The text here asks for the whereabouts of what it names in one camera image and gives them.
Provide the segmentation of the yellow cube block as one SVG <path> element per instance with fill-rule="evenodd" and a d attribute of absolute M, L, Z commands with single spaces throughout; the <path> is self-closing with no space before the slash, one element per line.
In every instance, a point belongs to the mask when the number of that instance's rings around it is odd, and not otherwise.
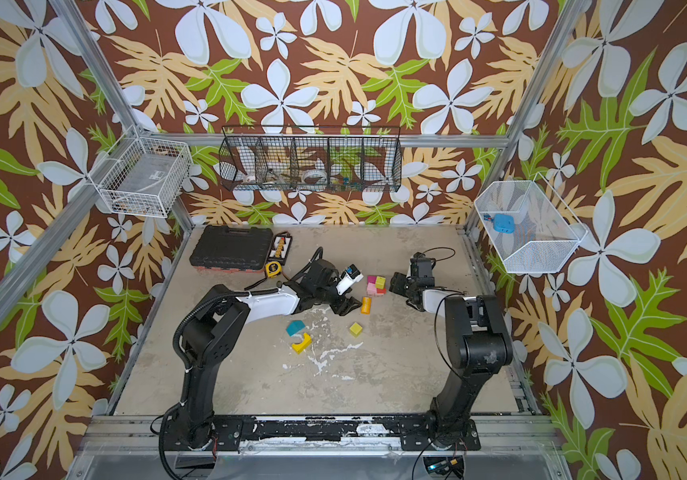
<path fill-rule="evenodd" d="M 361 324 L 355 322 L 351 324 L 351 327 L 349 328 L 349 332 L 351 332 L 351 335 L 357 337 L 361 332 L 363 332 L 363 326 Z"/>

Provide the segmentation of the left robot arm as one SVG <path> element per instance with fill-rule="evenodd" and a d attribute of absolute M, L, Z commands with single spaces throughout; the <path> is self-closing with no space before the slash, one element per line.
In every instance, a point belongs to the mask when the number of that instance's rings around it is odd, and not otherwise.
<path fill-rule="evenodd" d="M 275 288 L 212 287 L 175 330 L 173 348 L 183 361 L 185 376 L 180 400 L 161 417 L 159 446 L 202 450 L 215 440 L 213 397 L 218 373 L 247 324 L 293 316 L 318 305 L 346 316 L 361 308 L 361 301 L 349 296 L 361 280 L 363 273 L 353 264 L 340 271 L 331 262 L 315 258 Z"/>

